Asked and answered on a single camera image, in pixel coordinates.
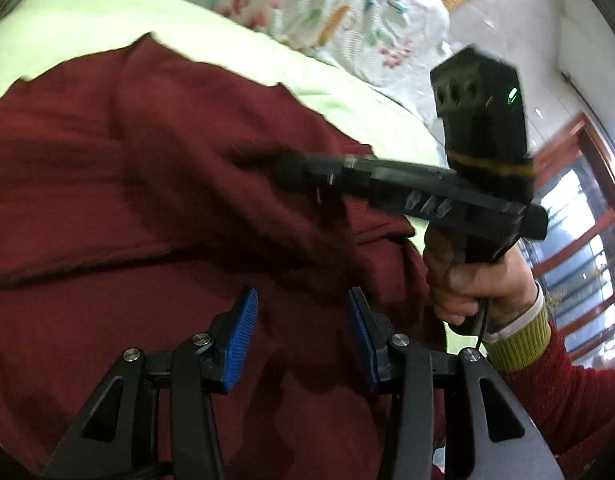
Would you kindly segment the person's right hand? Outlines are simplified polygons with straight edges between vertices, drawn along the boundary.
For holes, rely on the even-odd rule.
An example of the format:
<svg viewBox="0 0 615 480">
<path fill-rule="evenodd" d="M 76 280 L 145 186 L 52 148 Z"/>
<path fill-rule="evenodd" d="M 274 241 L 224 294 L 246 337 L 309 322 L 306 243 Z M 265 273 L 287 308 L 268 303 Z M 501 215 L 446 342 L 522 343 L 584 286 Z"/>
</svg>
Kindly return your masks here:
<svg viewBox="0 0 615 480">
<path fill-rule="evenodd" d="M 500 330 L 530 310 L 539 296 L 531 269 L 517 246 L 496 263 L 467 263 L 456 234 L 429 226 L 423 260 L 433 312 L 454 326 L 476 315 L 479 301 L 487 299 L 490 328 Z"/>
</svg>

